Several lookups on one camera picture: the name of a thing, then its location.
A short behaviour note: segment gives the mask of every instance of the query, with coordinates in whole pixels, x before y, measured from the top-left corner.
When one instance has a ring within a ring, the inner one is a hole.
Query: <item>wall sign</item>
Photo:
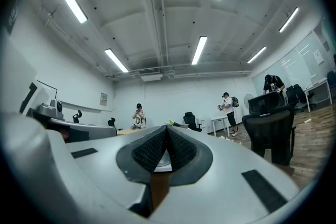
[[[107,104],[107,94],[101,93],[100,94],[100,105],[106,106]]]
[[[324,58],[322,57],[320,50],[314,51],[313,54],[318,65],[324,62]]]

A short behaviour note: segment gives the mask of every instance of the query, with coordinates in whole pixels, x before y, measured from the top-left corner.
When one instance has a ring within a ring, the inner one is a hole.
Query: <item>white ceiling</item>
[[[295,27],[296,19],[279,33],[288,15],[307,6],[307,0],[77,0],[88,16],[81,24],[63,0],[35,1],[46,12],[57,9],[49,26],[64,32],[79,55],[115,76],[121,71],[104,53],[108,48],[130,71],[251,70],[246,62],[263,46],[275,50]],[[197,67],[190,67],[200,36],[208,41]]]

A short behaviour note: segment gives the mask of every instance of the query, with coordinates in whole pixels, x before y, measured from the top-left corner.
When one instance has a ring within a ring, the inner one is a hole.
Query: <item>black backpack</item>
[[[239,101],[238,101],[238,98],[237,98],[237,97],[232,97],[232,106],[233,106],[234,108],[239,107]]]

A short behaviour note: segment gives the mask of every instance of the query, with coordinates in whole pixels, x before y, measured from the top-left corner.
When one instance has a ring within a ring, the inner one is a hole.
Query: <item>white desk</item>
[[[306,99],[307,99],[307,105],[308,105],[308,112],[310,112],[310,107],[309,107],[309,100],[308,100],[308,92],[311,91],[312,89],[315,89],[319,86],[321,86],[322,84],[326,84],[325,86],[327,87],[327,92],[329,94],[329,99],[330,99],[330,104],[332,105],[332,98],[331,98],[331,93],[330,93],[330,88],[329,88],[329,84],[328,84],[328,80],[327,78],[322,78],[319,80],[318,83],[316,83],[315,85],[309,85],[307,88],[305,88],[305,95],[306,95]]]
[[[226,126],[226,124],[225,124],[225,119],[227,119],[227,116],[217,116],[217,117],[213,117],[213,118],[211,118],[212,128],[214,129],[214,135],[215,135],[215,137],[216,137],[215,121],[219,121],[219,120],[223,120],[223,123],[224,123],[224,129],[227,128],[227,136],[230,137],[229,126]]]

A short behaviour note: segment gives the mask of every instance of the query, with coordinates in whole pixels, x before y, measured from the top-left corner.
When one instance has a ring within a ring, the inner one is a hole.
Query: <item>person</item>
[[[134,119],[134,124],[132,126],[132,129],[144,129],[146,128],[146,117],[145,113],[142,110],[142,105],[137,104],[136,105],[137,110],[132,116],[132,119]]]
[[[232,106],[232,98],[229,96],[227,92],[224,92],[224,104],[221,106],[220,110],[224,110],[227,115],[227,119],[229,120],[230,125],[232,126],[232,136],[236,136],[238,132],[238,126],[235,120],[235,111]]]
[[[269,74],[265,76],[264,94],[266,94],[267,90],[268,92],[278,92],[283,103],[285,103],[285,98],[282,92],[284,88],[285,84],[278,76],[271,76]]]

